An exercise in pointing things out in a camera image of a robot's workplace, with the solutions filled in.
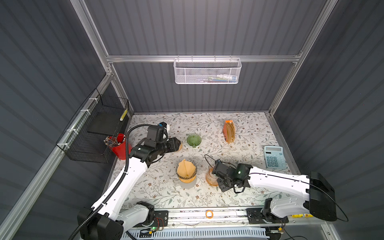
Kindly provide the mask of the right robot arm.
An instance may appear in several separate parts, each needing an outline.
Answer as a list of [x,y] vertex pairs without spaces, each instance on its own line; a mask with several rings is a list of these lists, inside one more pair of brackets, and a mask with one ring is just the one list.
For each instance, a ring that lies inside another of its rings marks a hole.
[[328,222],[338,219],[335,190],[319,173],[287,175],[248,164],[238,164],[234,168],[216,160],[213,175],[218,178],[222,192],[233,190],[240,194],[246,188],[266,188],[288,194],[285,198],[265,200],[257,217],[266,223],[288,223],[288,216],[300,214],[310,214]]

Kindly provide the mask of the orange coffee filter box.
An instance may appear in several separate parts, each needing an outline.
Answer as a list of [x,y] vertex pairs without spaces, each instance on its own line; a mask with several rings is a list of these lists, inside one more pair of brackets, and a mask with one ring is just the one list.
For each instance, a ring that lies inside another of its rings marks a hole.
[[225,127],[226,128],[229,128],[229,127],[234,128],[235,125],[234,125],[232,120],[229,120],[229,121],[225,121]]

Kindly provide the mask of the orange glass pitcher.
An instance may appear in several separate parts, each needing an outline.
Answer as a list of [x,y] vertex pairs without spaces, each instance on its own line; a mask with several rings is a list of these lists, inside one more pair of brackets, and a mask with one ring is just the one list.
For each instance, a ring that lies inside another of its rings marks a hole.
[[219,184],[217,182],[217,177],[213,174],[213,168],[208,167],[208,171],[206,173],[206,182],[212,187],[218,187]]

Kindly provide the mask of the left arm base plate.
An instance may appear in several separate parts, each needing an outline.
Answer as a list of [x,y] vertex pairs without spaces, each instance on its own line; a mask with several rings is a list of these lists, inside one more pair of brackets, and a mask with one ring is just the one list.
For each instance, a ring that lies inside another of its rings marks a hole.
[[148,221],[139,223],[134,228],[149,228],[149,227],[167,227],[169,219],[169,211],[155,210],[152,217],[149,217]]

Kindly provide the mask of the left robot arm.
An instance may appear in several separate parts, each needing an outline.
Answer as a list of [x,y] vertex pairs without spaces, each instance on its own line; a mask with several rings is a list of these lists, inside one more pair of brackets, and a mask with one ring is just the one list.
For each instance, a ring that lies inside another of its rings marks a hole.
[[83,240],[119,240],[134,226],[150,226],[153,223],[153,205],[140,201],[122,212],[123,203],[150,165],[167,153],[179,151],[182,143],[176,137],[169,137],[170,126],[165,122],[146,124],[145,127],[148,129],[146,138],[131,150],[126,149],[125,167],[112,185],[90,208],[79,212],[78,227],[70,235],[71,240],[76,235]]

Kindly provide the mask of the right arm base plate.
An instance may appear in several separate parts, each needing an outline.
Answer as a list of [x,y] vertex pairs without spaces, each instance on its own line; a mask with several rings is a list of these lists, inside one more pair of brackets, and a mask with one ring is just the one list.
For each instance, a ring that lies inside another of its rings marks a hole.
[[263,208],[247,208],[247,218],[250,224],[287,224],[288,217],[278,218],[271,213],[263,214]]

